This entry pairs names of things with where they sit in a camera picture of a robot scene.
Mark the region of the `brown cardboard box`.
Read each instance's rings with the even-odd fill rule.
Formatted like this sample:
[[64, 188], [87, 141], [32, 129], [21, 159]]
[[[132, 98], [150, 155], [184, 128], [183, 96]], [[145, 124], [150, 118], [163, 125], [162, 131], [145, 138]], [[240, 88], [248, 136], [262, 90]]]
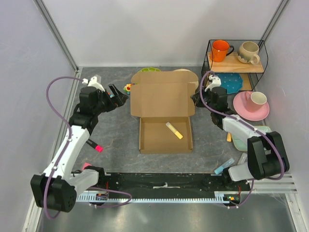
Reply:
[[[190, 117], [195, 114], [195, 94], [190, 72], [138, 72], [131, 78], [130, 112], [140, 119], [142, 154], [190, 153], [193, 150]], [[182, 135], [178, 139], [166, 126], [170, 122]]]

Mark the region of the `yellow marker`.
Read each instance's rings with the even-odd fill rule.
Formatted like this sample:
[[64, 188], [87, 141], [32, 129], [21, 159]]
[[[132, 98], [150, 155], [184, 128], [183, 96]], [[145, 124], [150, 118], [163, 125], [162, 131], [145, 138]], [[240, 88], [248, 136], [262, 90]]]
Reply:
[[167, 122], [166, 126], [178, 139], [183, 138], [183, 135], [170, 122]]

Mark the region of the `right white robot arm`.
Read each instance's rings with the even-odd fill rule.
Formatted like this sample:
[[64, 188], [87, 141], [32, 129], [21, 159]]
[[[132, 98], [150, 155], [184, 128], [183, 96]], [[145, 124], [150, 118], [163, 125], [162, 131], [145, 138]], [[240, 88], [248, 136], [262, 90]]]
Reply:
[[196, 107], [211, 112], [213, 123], [220, 129], [235, 135], [247, 144], [247, 161], [227, 168], [221, 178], [222, 187], [233, 190], [241, 180], [281, 179], [289, 171], [290, 164], [281, 135], [262, 132], [241, 119], [228, 107], [226, 89], [214, 87], [191, 96]]

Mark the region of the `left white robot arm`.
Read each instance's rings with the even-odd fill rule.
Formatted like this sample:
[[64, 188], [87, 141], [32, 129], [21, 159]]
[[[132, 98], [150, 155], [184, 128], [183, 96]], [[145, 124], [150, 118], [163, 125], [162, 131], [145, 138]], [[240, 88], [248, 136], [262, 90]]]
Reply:
[[110, 84], [112, 96], [104, 89], [84, 87], [79, 103], [70, 117], [66, 136], [51, 163], [42, 174], [35, 174], [31, 189], [36, 205], [41, 208], [70, 212], [77, 197], [93, 187], [106, 186], [104, 169], [88, 166], [77, 176], [71, 176], [75, 161], [98, 123], [100, 114], [110, 112], [125, 104], [128, 96]]

